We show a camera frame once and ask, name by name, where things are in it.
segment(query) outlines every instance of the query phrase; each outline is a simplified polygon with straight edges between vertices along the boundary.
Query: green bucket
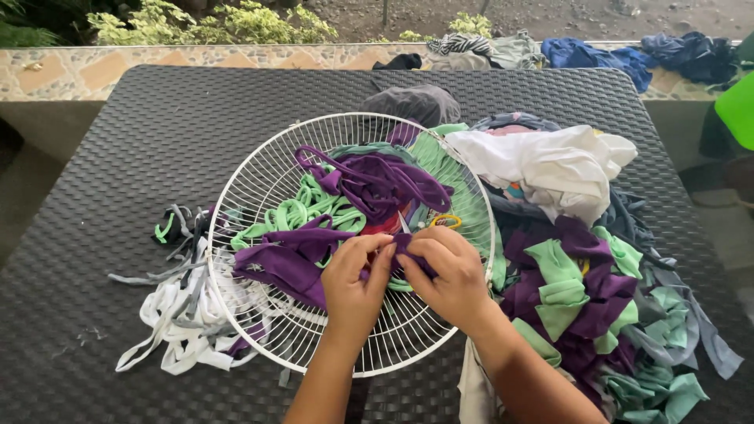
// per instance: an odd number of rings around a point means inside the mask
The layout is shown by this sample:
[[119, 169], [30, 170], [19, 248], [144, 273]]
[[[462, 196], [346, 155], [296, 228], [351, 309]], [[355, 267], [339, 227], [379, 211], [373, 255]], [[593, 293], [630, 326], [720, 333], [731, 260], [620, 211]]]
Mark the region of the green bucket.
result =
[[724, 92], [715, 102], [715, 111], [736, 141], [754, 150], [754, 72]]

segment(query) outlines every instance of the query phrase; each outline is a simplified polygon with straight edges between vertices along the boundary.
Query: white fabric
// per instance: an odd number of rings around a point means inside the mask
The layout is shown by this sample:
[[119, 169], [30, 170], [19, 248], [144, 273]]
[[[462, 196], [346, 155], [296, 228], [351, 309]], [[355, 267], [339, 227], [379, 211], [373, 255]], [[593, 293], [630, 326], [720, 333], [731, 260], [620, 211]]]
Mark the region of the white fabric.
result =
[[482, 361], [471, 339], [466, 339], [464, 365], [461, 380], [458, 381], [461, 392], [458, 420], [461, 424], [490, 424], [501, 421], [503, 404], [495, 394], [482, 368]]
[[[201, 238], [198, 242], [198, 252], [202, 260], [206, 260], [204, 256], [206, 248], [207, 239]], [[266, 296], [263, 295], [264, 292], [262, 292], [262, 295], [259, 294], [259, 287], [262, 286], [260, 283], [254, 281], [248, 288], [244, 288], [232, 279], [229, 273], [226, 274], [224, 271], [221, 270], [218, 273], [218, 287], [231, 312], [234, 314], [245, 312], [251, 308], [256, 308], [262, 302], [263, 305], [259, 310], [264, 311], [270, 308], [269, 303], [266, 302]], [[215, 346], [210, 345], [208, 338], [201, 337], [200, 335], [205, 328], [225, 324], [227, 318], [216, 293], [208, 284], [209, 274], [206, 266], [192, 270], [185, 289], [180, 288], [181, 277], [181, 275], [169, 277], [157, 286], [154, 293], [146, 297], [139, 311], [139, 316], [144, 324], [152, 327], [152, 335], [121, 356], [115, 368], [116, 372], [131, 369], [154, 351], [162, 341], [167, 342], [168, 346], [162, 358], [161, 368], [173, 375], [184, 373], [197, 363], [209, 364], [222, 370], [230, 370], [232, 367], [245, 364], [258, 354], [258, 352], [251, 352], [236, 361], [232, 356], [226, 355], [222, 351], [229, 349], [240, 336], [218, 337]], [[192, 317], [189, 317], [185, 308], [182, 311], [181, 308], [190, 301], [192, 293], [196, 293], [195, 290], [198, 290], [196, 311], [192, 314]], [[269, 316], [272, 315], [271, 313], [267, 315], [264, 312], [262, 313], [262, 326], [268, 331], [272, 324]], [[173, 318], [196, 324], [196, 328], [179, 327], [173, 323]], [[268, 335], [265, 335], [260, 339], [260, 342], [266, 343], [267, 339]], [[134, 358], [134, 355], [143, 347], [146, 347], [144, 352]]]
[[610, 205], [608, 182], [636, 157], [629, 140], [595, 135], [588, 125], [504, 136], [457, 131], [445, 141], [449, 155], [492, 186], [506, 189], [519, 183], [526, 200], [539, 205], [550, 220], [565, 214], [588, 226]]

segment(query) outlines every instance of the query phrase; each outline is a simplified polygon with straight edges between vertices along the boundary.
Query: striped fabric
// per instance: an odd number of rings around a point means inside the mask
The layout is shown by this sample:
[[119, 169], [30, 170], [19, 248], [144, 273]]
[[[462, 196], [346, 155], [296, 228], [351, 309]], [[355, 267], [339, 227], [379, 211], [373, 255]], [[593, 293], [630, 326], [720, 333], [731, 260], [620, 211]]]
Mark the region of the striped fabric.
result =
[[427, 48], [443, 56], [447, 56], [450, 52], [464, 53], [465, 51], [473, 51], [475, 54], [484, 56], [492, 55], [492, 46], [489, 45], [487, 38], [481, 35], [466, 35], [457, 32], [427, 41]]

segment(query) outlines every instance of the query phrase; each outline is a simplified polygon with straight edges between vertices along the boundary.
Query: hand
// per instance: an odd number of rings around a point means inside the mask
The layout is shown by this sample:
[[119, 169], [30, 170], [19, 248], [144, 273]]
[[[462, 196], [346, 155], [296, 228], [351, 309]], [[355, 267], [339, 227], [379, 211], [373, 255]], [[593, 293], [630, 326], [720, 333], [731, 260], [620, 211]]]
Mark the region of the hand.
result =
[[[335, 334], [333, 339], [345, 341], [345, 347], [356, 353], [364, 346], [382, 307], [395, 253], [392, 241], [393, 237], [386, 234], [349, 238], [322, 272], [328, 319], [325, 331]], [[369, 280], [361, 280], [359, 273], [368, 264], [366, 255], [378, 249], [381, 251], [372, 264]]]
[[414, 234], [406, 249], [425, 258], [438, 274], [430, 281], [414, 260], [399, 254], [406, 280], [450, 324], [471, 336], [482, 323], [504, 317], [489, 298], [479, 253], [463, 236], [445, 226], [433, 226]]

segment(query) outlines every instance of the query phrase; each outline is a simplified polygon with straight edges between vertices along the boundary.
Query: table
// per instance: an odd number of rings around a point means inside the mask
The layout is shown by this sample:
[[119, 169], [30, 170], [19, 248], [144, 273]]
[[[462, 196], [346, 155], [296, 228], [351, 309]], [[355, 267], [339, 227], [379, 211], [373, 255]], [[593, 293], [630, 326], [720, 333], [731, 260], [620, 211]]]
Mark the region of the table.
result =
[[[355, 110], [377, 87], [431, 83], [473, 123], [503, 111], [624, 136], [639, 157], [618, 185], [649, 200], [644, 213], [663, 256], [731, 347], [754, 358], [751, 332], [725, 273], [628, 77], [613, 69], [412, 72], [137, 66], [126, 72], [0, 273], [0, 422], [280, 422], [301, 376], [261, 355], [230, 373], [198, 365], [160, 370], [162, 350], [114, 372], [144, 340], [138, 318], [149, 287], [108, 281], [165, 267], [149, 240], [170, 203], [212, 204], [260, 143], [295, 120]], [[373, 379], [366, 422], [457, 422], [464, 336]], [[745, 361], [720, 379], [699, 349], [697, 375], [713, 399], [684, 421], [754, 422]]]

